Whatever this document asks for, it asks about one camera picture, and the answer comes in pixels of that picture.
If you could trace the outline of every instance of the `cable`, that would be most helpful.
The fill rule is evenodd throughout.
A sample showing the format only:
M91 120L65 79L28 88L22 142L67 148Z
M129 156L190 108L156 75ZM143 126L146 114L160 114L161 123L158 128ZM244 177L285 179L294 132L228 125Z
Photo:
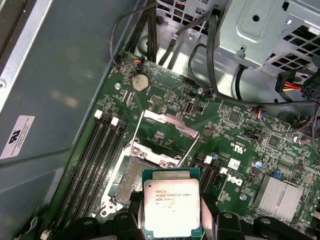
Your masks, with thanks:
M194 59L195 55L197 54L198 48L200 48L200 47L206 48L207 46L204 45L204 44L202 44L202 43L199 43L199 44L197 44L197 45L194 47L194 49L192 50L191 55L190 55L190 57L189 57L189 60L188 60L188 71L189 71L190 75L191 75L192 78L193 78L192 80L195 81L195 83L198 84L199 87L201 87L201 88L203 88L203 89L205 89L205 90L209 90L210 88L207 87L207 86L205 86L205 85L203 85L203 84L201 83L201 80L199 80L199 79L195 76L194 71L192 70L192 66L191 66L192 60Z
M206 14L203 14L201 17L199 17L197 20L194 20L192 22L190 22L189 24L183 26L182 28L180 28L175 34L179 36L184 33L184 31L188 30L188 29L192 29L194 28L195 26L201 24L203 21L205 21L208 17L210 16L210 13L206 13ZM162 56L162 58L160 59L158 65L160 66L163 66L166 62L166 60L168 59L169 55L171 54L171 52L173 51L176 43L177 43L177 40L178 39L175 39L175 38L172 38L170 43L169 43L169 46L168 48L166 49L164 55Z
M148 20L148 12L143 11L125 47L125 50L127 52L130 52L130 53L135 52L136 46L141 37L142 31L144 29L144 26L146 25L147 20Z
M263 117L267 114L267 112L263 111L263 110L259 110L259 114L258 114L258 119L260 120L260 123L269 131L271 131L274 134L280 134L280 135L286 135L286 134L294 134L296 132L301 131L302 129L304 129L305 127L307 127L310 123L312 123L313 118L309 117L309 119L307 121L305 121L303 124L301 124L301 126L297 127L294 130L291 131L277 131L277 130L273 130L271 127L269 127L265 121L263 120Z
M245 69L247 69L246 66L243 66L241 64L239 65L239 70L236 74L235 81L234 81L235 95L238 100L242 100L241 93L240 93L240 79Z
M152 14L152 25L151 25L151 30L152 30L152 61L154 63L157 62L157 45L158 45L158 38L157 38L157 10L156 7L151 9L151 14Z
M215 38L217 32L217 17L211 16L209 19L209 27L208 27L208 37L207 37L207 45L206 45L206 63L207 63L207 71L210 83L212 85L213 91L215 95L226 102L235 104L235 105L244 105L249 107L260 107L260 108L277 108L284 106L292 106L292 105L305 105L305 106L314 106L316 103L314 101L293 101L293 102L254 102L254 101L243 101L238 100L233 97L224 95L220 93L218 90L216 76L215 76L215 67L214 67L214 50L215 50Z
M318 120L318 116L320 114L320 106L318 105L316 107L316 110L314 112L314 117L313 117L313 123L312 123L312 127L311 127L311 142L312 142L312 147L313 147L313 150L315 152L315 154L317 154L318 156L320 156L320 152L318 151L317 147L316 147L316 141L315 141L315 138L316 138L316 128L317 128L317 120Z
M136 9L136 10L127 12L127 13L121 15L120 17L118 17L117 20L115 21L115 23L114 23L114 25L113 25L111 37L110 37L109 51L110 51L110 57L111 57L111 60L112 60L113 64L116 65L118 68L128 67L128 66L131 66L132 64L134 64L133 62L126 63L126 64L119 64L119 63L117 63L117 61L116 61L116 59L115 59L115 56L114 56L114 38L115 38L115 33L116 33L116 30L117 30L117 27L118 27L120 21L121 21L122 19L124 19L125 17L127 17L127 16L140 13L140 12L142 12L142 11L144 11L144 10L148 10L148 9L150 9L150 8L153 8L153 7L157 6L157 5L158 5L158 3L155 2L155 3L152 3L152 4L150 4L150 5L147 5L147 6L138 8L138 9Z

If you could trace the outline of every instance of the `silver heatsink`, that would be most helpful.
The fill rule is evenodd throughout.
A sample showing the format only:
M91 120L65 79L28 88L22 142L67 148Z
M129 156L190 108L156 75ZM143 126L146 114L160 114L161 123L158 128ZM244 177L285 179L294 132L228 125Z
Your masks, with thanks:
M283 222L294 217L303 189L271 176L264 176L253 207Z

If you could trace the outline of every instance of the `sticker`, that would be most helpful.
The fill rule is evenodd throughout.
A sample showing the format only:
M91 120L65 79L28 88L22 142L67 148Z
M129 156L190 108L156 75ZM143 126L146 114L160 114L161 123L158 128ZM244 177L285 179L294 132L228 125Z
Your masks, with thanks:
M20 115L13 127L9 139L2 151L0 159L18 156L25 142L28 132L34 122L35 116Z
M238 168L240 166L240 161L234 159L234 158L230 158L229 164L228 164L228 168L231 168L233 170L238 171Z

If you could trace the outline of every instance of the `dell logo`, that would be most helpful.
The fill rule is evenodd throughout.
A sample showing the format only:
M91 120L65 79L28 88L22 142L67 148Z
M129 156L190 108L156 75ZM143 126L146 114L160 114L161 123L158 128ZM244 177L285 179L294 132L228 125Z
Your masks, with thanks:
M226 180L228 182L231 182L231 183L236 184L238 186L242 185L242 182L243 182L242 179L237 179L235 176L231 176L230 174L227 174L227 172L228 172L228 169L226 169L225 167L220 168L219 173L227 175Z

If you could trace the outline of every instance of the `screw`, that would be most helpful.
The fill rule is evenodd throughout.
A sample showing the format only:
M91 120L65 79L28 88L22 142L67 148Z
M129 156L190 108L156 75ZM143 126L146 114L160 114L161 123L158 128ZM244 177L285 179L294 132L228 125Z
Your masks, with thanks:
M226 219L232 219L232 214L230 214L230 213L225 213L225 214L223 214L223 216L226 218Z
M268 218L261 218L261 222L263 222L264 224L270 224L271 221Z
M195 34L193 34L192 32L188 35L188 39L192 40L195 38Z
M121 88L121 84L117 82L117 83L114 85L114 88L117 89L117 90L119 90L119 89Z
M136 148L132 148L131 149L131 154L133 154L133 155L138 155L138 149L136 149Z
M245 195L244 193L240 194L240 200L245 201L247 200L247 195Z
M6 81L0 79L0 89L4 89L7 86Z
M196 90L196 92L200 95L202 95L204 93L204 89L202 87L198 87L198 89Z

